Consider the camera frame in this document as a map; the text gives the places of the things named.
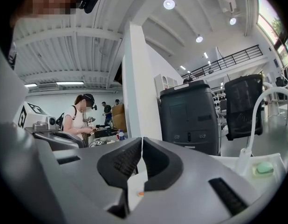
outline green soap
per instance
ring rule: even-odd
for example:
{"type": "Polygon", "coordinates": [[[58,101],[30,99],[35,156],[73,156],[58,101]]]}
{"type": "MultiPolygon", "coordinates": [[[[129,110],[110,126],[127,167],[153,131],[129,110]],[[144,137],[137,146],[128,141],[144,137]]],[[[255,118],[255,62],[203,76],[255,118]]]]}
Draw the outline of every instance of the green soap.
{"type": "Polygon", "coordinates": [[[261,162],[257,166],[257,171],[260,174],[271,173],[274,171],[273,165],[270,162],[261,162]]]}

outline white column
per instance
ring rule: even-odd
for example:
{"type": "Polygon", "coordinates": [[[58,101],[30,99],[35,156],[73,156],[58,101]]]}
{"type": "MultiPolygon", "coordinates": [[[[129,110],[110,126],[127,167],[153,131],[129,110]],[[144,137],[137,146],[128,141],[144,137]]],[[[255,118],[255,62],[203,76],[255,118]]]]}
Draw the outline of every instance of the white column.
{"type": "MultiPolygon", "coordinates": [[[[162,140],[157,92],[141,26],[127,24],[124,46],[123,93],[128,102],[131,136],[162,140]]],[[[143,162],[139,162],[138,170],[146,170],[143,162]]]]}

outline tree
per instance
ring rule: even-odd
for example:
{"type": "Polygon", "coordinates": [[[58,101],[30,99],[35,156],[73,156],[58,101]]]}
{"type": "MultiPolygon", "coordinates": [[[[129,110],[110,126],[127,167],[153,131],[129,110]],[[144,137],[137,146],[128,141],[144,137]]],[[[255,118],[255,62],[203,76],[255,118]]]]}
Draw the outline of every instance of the tree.
{"type": "Polygon", "coordinates": [[[282,22],[274,18],[273,22],[271,23],[271,26],[273,27],[273,30],[275,31],[274,36],[278,38],[278,36],[281,34],[281,31],[283,30],[283,24],[282,22]]]}

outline ponytail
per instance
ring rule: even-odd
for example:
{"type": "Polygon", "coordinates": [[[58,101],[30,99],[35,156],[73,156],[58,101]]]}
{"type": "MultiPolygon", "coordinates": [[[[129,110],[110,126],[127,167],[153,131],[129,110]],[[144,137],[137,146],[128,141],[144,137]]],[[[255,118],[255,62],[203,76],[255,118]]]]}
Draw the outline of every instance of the ponytail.
{"type": "Polygon", "coordinates": [[[75,99],[75,105],[77,105],[81,100],[83,100],[83,95],[78,95],[75,99]]]}

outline recessed light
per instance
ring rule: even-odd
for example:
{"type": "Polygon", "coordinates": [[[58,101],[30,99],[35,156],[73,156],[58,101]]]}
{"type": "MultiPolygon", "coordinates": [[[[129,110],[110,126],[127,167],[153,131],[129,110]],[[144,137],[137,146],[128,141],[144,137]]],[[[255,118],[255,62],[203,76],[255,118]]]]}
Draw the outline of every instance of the recessed light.
{"type": "Polygon", "coordinates": [[[168,10],[171,10],[175,7],[175,2],[173,0],[165,0],[164,7],[168,10]]]}
{"type": "Polygon", "coordinates": [[[200,43],[201,41],[203,41],[203,37],[198,35],[197,39],[196,39],[196,42],[197,43],[200,43]]]}
{"type": "Polygon", "coordinates": [[[27,88],[30,88],[30,87],[36,87],[37,84],[26,84],[25,86],[26,86],[27,88]]]}
{"type": "Polygon", "coordinates": [[[236,23],[236,18],[233,17],[230,19],[230,25],[234,25],[236,23]]]}
{"type": "Polygon", "coordinates": [[[60,81],[56,82],[57,85],[68,85],[68,84],[84,84],[82,81],[60,81]]]}

